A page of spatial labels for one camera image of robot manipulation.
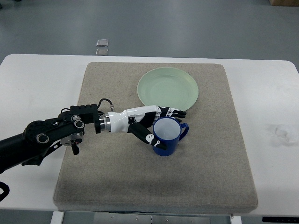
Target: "table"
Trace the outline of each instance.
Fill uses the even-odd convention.
[[[258,208],[247,215],[299,216],[299,74],[288,61],[9,55],[0,65],[0,139],[76,105],[89,62],[219,63],[225,68],[251,166]],[[52,202],[65,148],[41,166],[5,171],[1,209],[57,210]]]

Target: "light green plate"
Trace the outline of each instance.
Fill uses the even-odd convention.
[[[137,86],[139,99],[145,106],[189,109],[197,100],[198,86],[186,72],[176,68],[157,68],[147,72]]]

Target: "mug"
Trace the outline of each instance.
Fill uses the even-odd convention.
[[[153,132],[154,135],[167,146],[167,149],[163,150],[153,146],[155,153],[160,156],[169,156],[173,154],[178,145],[178,141],[181,141],[186,136],[188,131],[188,124],[180,124],[175,118],[159,118],[154,123]]]

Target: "robotic arm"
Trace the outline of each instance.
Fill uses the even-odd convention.
[[[111,112],[98,111],[101,102],[110,103]],[[40,165],[43,159],[62,145],[71,146],[74,155],[79,154],[78,144],[83,141],[85,124],[94,123],[96,133],[127,132],[134,134],[146,144],[162,149],[160,142],[147,128],[159,117],[184,118],[186,112],[159,106],[143,106],[114,112],[108,99],[98,105],[71,106],[63,109],[57,118],[30,123],[23,133],[0,141],[0,173],[18,164]]]

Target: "gray floor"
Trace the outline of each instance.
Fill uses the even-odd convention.
[[[299,70],[299,7],[272,7],[268,0],[0,3],[0,63],[9,54],[95,55],[96,41],[109,39],[109,56],[288,60]],[[49,223],[48,215],[0,210],[0,222],[35,216]],[[89,223],[81,213],[64,222],[72,216]]]

